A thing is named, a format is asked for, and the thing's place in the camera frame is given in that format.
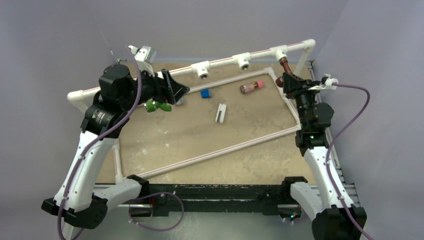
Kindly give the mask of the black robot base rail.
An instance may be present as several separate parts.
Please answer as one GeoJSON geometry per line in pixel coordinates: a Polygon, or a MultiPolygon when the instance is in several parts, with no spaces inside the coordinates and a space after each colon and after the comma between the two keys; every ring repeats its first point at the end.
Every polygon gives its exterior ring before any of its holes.
{"type": "Polygon", "coordinates": [[[301,206],[284,184],[149,184],[139,198],[127,201],[145,206],[155,217],[171,212],[259,213],[298,219],[301,206]]]}

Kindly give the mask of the brown faucet with blue cap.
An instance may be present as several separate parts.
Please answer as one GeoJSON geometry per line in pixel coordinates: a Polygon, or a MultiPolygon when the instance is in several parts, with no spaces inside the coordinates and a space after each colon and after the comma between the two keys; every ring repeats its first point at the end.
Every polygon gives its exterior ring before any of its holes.
{"type": "Polygon", "coordinates": [[[279,60],[279,64],[283,67],[283,74],[281,76],[279,76],[276,80],[275,80],[275,84],[279,87],[279,88],[283,88],[284,87],[284,74],[288,75],[288,76],[293,76],[293,72],[289,66],[288,60],[286,57],[282,57],[279,60]]]}

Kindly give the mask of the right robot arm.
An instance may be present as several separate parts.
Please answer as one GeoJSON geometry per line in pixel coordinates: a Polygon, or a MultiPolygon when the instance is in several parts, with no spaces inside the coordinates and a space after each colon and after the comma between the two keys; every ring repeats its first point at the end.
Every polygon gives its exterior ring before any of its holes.
{"type": "Polygon", "coordinates": [[[298,181],[283,187],[280,196],[288,204],[300,204],[311,220],[314,239],[359,240],[365,235],[367,213],[347,193],[331,158],[334,142],[328,142],[326,130],[331,126],[334,110],[316,100],[320,91],[334,91],[340,83],[328,75],[317,81],[286,72],[280,81],[284,96],[295,100],[300,125],[295,143],[312,170],[318,189],[315,193],[308,183],[298,181]]]}

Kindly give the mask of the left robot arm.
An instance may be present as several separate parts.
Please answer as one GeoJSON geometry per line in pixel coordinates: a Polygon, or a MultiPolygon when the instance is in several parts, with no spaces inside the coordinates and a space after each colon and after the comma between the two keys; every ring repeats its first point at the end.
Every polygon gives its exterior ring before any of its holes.
{"type": "Polygon", "coordinates": [[[43,211],[81,229],[96,228],[108,211],[123,203],[134,201],[142,205],[148,201],[149,182],[135,175],[95,191],[100,169],[137,106],[155,104],[170,108],[190,91],[166,69],[153,73],[139,71],[133,79],[129,68],[122,64],[105,68],[99,87],[84,113],[78,148],[66,179],[57,194],[41,204],[43,211]]]}

